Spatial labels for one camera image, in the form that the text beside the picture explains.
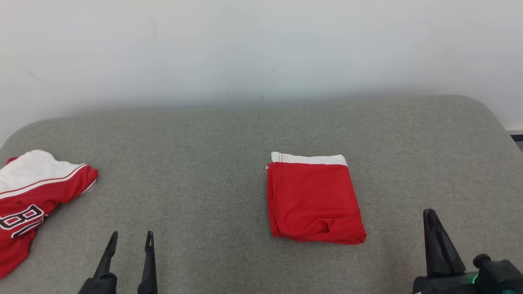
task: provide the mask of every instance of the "clothing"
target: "clothing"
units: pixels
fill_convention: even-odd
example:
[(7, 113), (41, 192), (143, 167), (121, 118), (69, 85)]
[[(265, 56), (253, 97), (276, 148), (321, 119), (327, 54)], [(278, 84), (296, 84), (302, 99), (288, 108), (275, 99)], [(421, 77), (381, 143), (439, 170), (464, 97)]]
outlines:
[(97, 175), (42, 150), (9, 159), (0, 170), (0, 278), (29, 255), (35, 229), (54, 208), (94, 188)]
[(367, 236), (342, 155), (272, 152), (267, 165), (271, 233), (295, 241), (361, 244)]

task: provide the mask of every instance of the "white wall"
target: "white wall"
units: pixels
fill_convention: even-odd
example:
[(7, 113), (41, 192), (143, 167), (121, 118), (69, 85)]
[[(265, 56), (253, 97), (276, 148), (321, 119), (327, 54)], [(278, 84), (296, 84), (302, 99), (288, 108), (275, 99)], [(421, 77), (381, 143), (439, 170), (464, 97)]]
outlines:
[(105, 107), (462, 94), (523, 129), (521, 0), (4, 0), (0, 144)]

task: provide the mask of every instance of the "gray fabric surface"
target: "gray fabric surface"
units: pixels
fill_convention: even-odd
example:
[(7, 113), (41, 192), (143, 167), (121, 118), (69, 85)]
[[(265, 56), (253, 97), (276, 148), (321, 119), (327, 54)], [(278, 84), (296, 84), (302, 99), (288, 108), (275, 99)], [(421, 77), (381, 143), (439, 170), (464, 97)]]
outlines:
[[(434, 208), (469, 270), (488, 253), (523, 268), (523, 153), (483, 105), (427, 97), (340, 105), (101, 112), (34, 123), (0, 161), (33, 149), (99, 169), (89, 194), (38, 229), (1, 293), (77, 293), (111, 233), (119, 293), (135, 293), (147, 230), (160, 293), (410, 293)], [(363, 245), (274, 239), (271, 151), (343, 154)]]

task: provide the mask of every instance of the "black knob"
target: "black knob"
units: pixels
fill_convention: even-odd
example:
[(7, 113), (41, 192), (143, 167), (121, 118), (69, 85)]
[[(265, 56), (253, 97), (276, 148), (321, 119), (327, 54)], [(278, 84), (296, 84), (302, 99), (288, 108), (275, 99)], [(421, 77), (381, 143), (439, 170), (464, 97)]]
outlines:
[(477, 268), (480, 268), (481, 265), (484, 263), (484, 262), (489, 262), (491, 261), (490, 259), (490, 256), (486, 255), (486, 254), (480, 254), (478, 256), (476, 256), (474, 258), (474, 260), (472, 261), (472, 264), (477, 267)]

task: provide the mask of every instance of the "folded red cloth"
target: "folded red cloth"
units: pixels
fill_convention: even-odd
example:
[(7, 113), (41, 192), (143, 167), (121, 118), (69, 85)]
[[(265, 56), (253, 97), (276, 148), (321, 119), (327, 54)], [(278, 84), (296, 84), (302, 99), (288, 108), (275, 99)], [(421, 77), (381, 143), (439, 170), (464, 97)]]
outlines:
[(0, 279), (29, 255), (35, 229), (56, 206), (89, 192), (98, 171), (56, 161), (42, 150), (9, 159), (0, 169)]
[(272, 153), (267, 165), (271, 233), (295, 241), (361, 244), (367, 233), (342, 155)]

